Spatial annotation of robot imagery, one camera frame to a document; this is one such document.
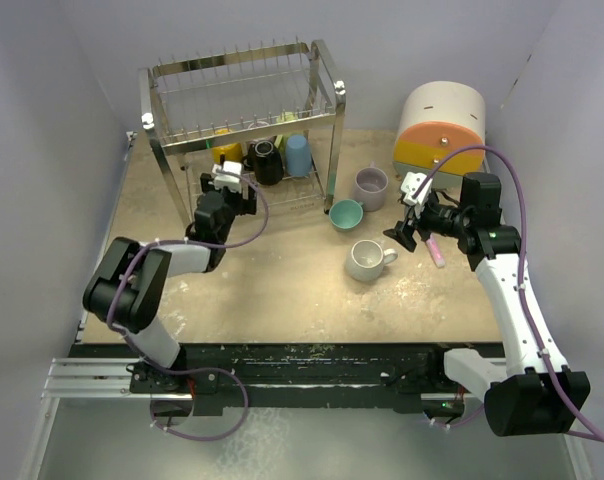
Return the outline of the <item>white mug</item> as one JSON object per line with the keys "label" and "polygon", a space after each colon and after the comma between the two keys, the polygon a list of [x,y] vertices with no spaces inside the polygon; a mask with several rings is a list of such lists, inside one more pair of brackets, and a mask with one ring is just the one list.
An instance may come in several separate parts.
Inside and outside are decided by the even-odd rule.
{"label": "white mug", "polygon": [[354,280],[371,282],[376,280],[384,268],[397,258],[398,252],[393,248],[384,249],[373,240],[360,240],[347,254],[345,269]]}

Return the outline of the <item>black mug cream inside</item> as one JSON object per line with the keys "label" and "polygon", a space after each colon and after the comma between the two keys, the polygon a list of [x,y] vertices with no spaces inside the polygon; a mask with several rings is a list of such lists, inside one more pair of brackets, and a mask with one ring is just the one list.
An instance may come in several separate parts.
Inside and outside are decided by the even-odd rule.
{"label": "black mug cream inside", "polygon": [[284,177],[284,167],[279,150],[270,140],[252,143],[244,160],[245,169],[253,172],[257,182],[274,186]]}

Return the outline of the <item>yellow mug black handle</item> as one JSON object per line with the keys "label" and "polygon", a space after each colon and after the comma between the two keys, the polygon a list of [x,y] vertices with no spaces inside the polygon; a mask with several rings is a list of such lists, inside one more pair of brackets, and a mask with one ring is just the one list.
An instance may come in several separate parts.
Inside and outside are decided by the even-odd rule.
{"label": "yellow mug black handle", "polygon": [[222,165],[225,161],[242,163],[244,153],[240,143],[231,143],[212,148],[213,161],[217,165]]}

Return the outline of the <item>blue cup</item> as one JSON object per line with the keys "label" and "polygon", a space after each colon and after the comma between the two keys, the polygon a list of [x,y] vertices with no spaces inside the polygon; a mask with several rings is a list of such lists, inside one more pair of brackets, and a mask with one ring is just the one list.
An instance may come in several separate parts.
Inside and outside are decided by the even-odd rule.
{"label": "blue cup", "polygon": [[310,145],[305,136],[291,135],[285,149],[286,169],[292,177],[306,177],[312,170]]}

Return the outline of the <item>lilac mug black handle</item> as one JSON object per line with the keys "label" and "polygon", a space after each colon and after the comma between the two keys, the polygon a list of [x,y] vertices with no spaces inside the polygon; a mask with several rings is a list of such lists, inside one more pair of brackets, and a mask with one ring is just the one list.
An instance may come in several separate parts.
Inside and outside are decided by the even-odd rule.
{"label": "lilac mug black handle", "polygon": [[248,129],[252,130],[252,129],[257,129],[257,128],[266,128],[271,126],[271,124],[267,121],[253,121],[252,123],[249,124]]}

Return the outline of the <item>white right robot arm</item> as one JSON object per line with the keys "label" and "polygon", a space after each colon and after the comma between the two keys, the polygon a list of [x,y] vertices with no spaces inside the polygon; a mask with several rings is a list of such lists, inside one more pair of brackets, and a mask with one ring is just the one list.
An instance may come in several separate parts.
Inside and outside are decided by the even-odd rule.
{"label": "white right robot arm", "polygon": [[427,366],[438,391],[456,384],[482,400],[494,434],[556,434],[570,430],[590,393],[583,372],[571,370],[544,324],[532,292],[521,237],[502,223],[501,182],[472,172],[462,179],[460,198],[445,205],[423,173],[409,172],[401,186],[405,217],[385,231],[409,251],[432,234],[456,239],[489,298],[505,355],[499,367],[471,348],[454,348]]}

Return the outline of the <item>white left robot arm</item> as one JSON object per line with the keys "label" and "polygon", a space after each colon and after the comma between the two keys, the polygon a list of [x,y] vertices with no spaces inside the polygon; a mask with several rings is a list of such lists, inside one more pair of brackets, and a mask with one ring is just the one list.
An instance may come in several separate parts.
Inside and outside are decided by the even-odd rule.
{"label": "white left robot arm", "polygon": [[186,353],[168,333],[158,310],[166,280],[214,271],[230,248],[256,239],[227,242],[238,216],[257,213],[265,197],[246,183],[248,194],[209,186],[200,197],[194,220],[178,240],[149,243],[118,237],[113,240],[83,293],[83,308],[120,334],[129,347],[154,367],[152,378],[166,392],[184,387]]}

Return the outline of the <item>lilac mug near rack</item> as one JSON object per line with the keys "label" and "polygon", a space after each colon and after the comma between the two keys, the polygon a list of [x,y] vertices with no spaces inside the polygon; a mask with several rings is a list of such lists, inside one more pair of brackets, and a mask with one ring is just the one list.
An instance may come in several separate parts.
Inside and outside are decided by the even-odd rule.
{"label": "lilac mug near rack", "polygon": [[352,199],[360,203],[365,212],[378,211],[386,202],[388,185],[386,173],[370,164],[355,175]]}

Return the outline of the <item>steel two-tier dish rack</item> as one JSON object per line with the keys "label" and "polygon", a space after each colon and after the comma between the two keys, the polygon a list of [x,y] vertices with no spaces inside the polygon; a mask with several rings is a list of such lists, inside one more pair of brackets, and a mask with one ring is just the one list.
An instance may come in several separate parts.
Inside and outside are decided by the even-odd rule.
{"label": "steel two-tier dish rack", "polygon": [[[214,146],[271,138],[284,148],[291,135],[321,129],[331,135],[326,158],[314,154],[308,176],[286,174],[265,193],[274,210],[332,207],[346,86],[324,40],[160,62],[139,69],[138,88],[141,125],[182,224],[192,220]],[[249,130],[253,121],[271,126]]]}

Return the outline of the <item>pink marker pen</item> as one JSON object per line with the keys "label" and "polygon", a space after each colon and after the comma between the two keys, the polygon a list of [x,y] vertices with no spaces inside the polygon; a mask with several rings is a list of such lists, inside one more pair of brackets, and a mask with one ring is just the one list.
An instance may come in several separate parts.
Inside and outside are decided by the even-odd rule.
{"label": "pink marker pen", "polygon": [[435,266],[437,268],[444,268],[446,266],[446,261],[433,234],[431,234],[429,238],[425,241],[425,245],[430,253],[431,259]]}

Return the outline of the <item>teal cup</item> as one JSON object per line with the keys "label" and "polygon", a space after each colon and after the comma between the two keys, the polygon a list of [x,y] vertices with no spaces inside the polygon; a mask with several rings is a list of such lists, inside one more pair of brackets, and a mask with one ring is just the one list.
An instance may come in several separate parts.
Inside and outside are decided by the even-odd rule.
{"label": "teal cup", "polygon": [[333,227],[341,232],[355,229],[363,220],[364,210],[361,202],[344,199],[335,203],[329,210],[328,218]]}

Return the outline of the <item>round cream drawer cabinet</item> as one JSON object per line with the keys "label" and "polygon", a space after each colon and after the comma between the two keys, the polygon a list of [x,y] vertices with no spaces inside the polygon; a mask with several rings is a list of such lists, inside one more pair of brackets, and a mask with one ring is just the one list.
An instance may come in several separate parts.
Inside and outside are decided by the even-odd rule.
{"label": "round cream drawer cabinet", "polygon": [[407,97],[394,142],[392,160],[398,178],[429,173],[451,152],[485,142],[486,105],[474,88],[433,81]]}

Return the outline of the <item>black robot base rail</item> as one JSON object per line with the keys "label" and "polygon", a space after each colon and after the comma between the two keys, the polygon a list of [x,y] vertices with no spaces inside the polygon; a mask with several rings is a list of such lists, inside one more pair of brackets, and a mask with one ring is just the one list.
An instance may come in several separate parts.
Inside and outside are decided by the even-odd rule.
{"label": "black robot base rail", "polygon": [[73,359],[118,359],[133,394],[194,400],[194,414],[228,407],[384,409],[453,422],[472,413],[470,393],[446,378],[445,347],[432,343],[187,344],[174,374],[123,344],[80,344]]}

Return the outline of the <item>aluminium frame rail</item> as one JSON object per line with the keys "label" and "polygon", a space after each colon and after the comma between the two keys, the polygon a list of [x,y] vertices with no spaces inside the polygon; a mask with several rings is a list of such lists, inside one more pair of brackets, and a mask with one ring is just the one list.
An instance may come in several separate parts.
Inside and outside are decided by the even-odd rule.
{"label": "aluminium frame rail", "polygon": [[44,385],[43,398],[58,399],[150,399],[150,394],[132,393],[132,359],[54,358]]}

